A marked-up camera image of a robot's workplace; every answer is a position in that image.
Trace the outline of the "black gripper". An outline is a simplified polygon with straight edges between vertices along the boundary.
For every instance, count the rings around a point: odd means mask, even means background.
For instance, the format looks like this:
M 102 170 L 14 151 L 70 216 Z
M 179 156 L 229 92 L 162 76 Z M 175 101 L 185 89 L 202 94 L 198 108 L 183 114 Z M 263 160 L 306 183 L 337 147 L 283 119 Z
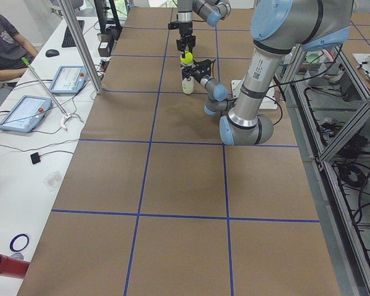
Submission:
M 192 22 L 177 22 L 180 38 L 176 40 L 177 49 L 180 49 L 181 59 L 186 57 L 186 49 L 193 54 L 196 37 L 193 35 Z
M 181 69 L 181 79 L 186 81 L 191 81 L 192 77 L 197 81 L 201 82 L 202 78 L 205 76 L 213 76 L 215 60 L 205 59 L 202 61 L 194 61 L 194 66 L 191 68 Z

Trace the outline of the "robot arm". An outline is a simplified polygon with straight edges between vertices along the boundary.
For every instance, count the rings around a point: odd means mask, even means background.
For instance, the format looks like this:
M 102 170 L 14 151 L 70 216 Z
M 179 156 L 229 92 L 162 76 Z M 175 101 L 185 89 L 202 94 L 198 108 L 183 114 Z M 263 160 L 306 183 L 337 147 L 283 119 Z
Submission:
M 300 44 L 304 51 L 316 51 L 343 44 L 349 36 L 353 1 L 260 1 L 252 17 L 250 32 L 254 52 L 237 100 L 220 118 L 220 138 L 226 145 L 251 145 L 266 142 L 274 125 L 258 109 L 281 59 Z M 230 14 L 227 1 L 178 1 L 177 20 L 181 35 L 184 81 L 197 81 L 207 90 L 205 112 L 215 114 L 228 95 L 227 89 L 211 75 L 209 61 L 194 61 L 192 15 L 197 14 L 210 26 Z
M 193 13 L 197 14 L 211 27 L 215 27 L 220 20 L 231 13 L 229 1 L 179 0 L 177 1 L 177 19 L 173 23 L 179 30 L 179 39 L 176 41 L 181 58 L 186 52 L 192 53 L 196 37 L 193 35 Z

